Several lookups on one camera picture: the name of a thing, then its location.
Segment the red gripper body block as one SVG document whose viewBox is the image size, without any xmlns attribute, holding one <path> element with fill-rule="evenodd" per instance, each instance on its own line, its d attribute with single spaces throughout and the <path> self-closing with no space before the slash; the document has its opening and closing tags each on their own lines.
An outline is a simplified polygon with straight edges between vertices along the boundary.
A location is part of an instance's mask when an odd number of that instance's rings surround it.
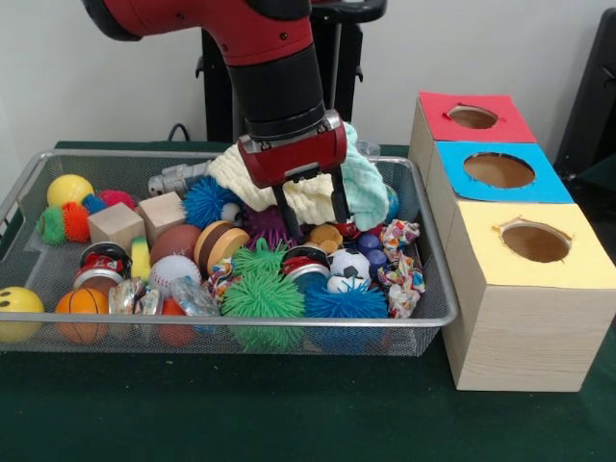
<svg viewBox="0 0 616 462">
<path fill-rule="evenodd" d="M 324 119 L 315 130 L 285 140 L 256 141 L 244 135 L 238 148 L 252 183 L 259 189 L 320 173 L 330 173 L 341 182 L 347 135 L 340 119 Z"/>
</svg>

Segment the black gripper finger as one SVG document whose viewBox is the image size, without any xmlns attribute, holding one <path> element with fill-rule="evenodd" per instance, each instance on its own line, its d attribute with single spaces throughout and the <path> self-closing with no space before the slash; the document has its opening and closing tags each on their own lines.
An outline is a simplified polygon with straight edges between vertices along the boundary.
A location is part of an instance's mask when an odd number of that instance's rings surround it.
<svg viewBox="0 0 616 462">
<path fill-rule="evenodd" d="M 332 207 L 335 219 L 338 223 L 346 223 L 350 218 L 350 211 L 347 205 L 347 196 L 344 187 L 342 167 L 336 166 L 331 172 L 333 192 L 331 194 Z"/>
<path fill-rule="evenodd" d="M 282 185 L 272 187 L 274 197 L 276 199 L 277 207 L 283 218 L 287 232 L 294 239 L 301 237 L 300 226 L 297 221 L 297 217 L 294 209 L 289 205 Z"/>
</svg>

